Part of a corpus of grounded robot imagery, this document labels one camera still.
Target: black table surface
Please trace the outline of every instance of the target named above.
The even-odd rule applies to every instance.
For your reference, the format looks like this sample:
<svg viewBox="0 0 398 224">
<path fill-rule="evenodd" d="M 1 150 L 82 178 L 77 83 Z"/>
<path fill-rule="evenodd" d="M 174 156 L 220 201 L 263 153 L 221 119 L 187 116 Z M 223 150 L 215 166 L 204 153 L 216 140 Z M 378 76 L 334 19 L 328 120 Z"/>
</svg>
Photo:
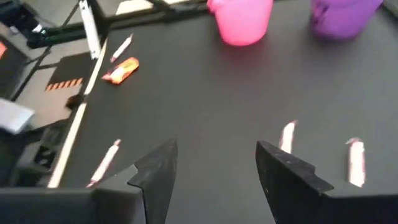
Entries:
<svg viewBox="0 0 398 224">
<path fill-rule="evenodd" d="M 120 86 L 96 81 L 61 187 L 84 187 L 115 139 L 107 176 L 177 138 L 167 223 L 273 223 L 256 141 L 277 145 L 297 119 L 293 154 L 335 186 L 331 195 L 396 193 L 397 24 L 379 11 L 354 40 L 319 41 L 309 12 L 301 1 L 275 3 L 268 33 L 249 47 L 222 43 L 212 16 L 112 32 L 99 74 L 131 32 L 118 62 L 136 57 L 140 69 Z M 352 137 L 366 147 L 361 189 L 346 181 Z"/>
</svg>

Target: orange and black warning stripe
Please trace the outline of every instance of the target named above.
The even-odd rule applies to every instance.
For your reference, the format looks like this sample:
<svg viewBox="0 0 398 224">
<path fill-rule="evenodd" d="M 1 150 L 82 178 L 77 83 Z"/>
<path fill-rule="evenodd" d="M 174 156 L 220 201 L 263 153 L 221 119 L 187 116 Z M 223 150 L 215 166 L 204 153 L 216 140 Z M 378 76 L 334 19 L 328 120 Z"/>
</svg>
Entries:
<svg viewBox="0 0 398 224">
<path fill-rule="evenodd" d="M 68 80 L 65 82 L 60 82 L 60 83 L 51 83 L 48 84 L 47 87 L 45 88 L 45 91 L 50 91 L 50 90 L 59 90 L 61 88 L 69 88 L 73 86 L 80 85 L 83 81 L 83 78 L 74 78 L 72 80 Z"/>
</svg>

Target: black metal frame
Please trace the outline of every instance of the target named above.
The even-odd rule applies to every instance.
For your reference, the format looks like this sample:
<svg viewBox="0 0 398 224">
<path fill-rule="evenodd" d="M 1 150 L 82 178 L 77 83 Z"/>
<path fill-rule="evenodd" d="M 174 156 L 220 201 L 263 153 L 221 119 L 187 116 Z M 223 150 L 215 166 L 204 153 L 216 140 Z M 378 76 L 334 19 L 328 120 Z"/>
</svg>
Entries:
<svg viewBox="0 0 398 224">
<path fill-rule="evenodd" d="M 152 9 L 106 17 L 97 0 L 87 0 L 93 12 L 98 35 L 101 37 L 101 45 L 110 30 L 142 26 L 158 22 L 179 21 L 208 12 L 206 0 L 191 0 L 176 4 L 168 4 L 164 0 L 146 1 L 151 2 L 154 7 Z M 46 37 L 34 37 L 28 39 L 27 45 L 32 49 L 36 49 L 39 47 L 83 39 L 85 37 L 86 33 L 84 25 L 82 22 L 79 22 L 63 27 L 49 28 L 47 29 Z"/>
</svg>

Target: purple cup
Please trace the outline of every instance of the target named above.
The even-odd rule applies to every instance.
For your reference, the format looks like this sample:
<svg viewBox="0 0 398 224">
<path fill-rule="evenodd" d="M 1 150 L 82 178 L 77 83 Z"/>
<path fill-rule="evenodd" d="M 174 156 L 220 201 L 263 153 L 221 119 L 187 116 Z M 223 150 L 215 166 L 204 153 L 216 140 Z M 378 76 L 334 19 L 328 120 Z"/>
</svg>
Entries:
<svg viewBox="0 0 398 224">
<path fill-rule="evenodd" d="M 332 39 L 358 35 L 382 0 L 312 0 L 311 26 L 315 34 Z"/>
</svg>

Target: pink cup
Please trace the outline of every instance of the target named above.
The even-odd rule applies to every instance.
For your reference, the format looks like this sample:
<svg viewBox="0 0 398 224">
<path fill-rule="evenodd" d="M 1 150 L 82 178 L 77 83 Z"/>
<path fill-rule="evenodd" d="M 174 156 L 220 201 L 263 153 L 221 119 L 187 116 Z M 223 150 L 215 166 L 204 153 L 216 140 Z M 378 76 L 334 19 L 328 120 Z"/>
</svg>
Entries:
<svg viewBox="0 0 398 224">
<path fill-rule="evenodd" d="M 261 39 L 267 31 L 273 0 L 208 0 L 216 16 L 222 39 L 245 46 Z"/>
</svg>

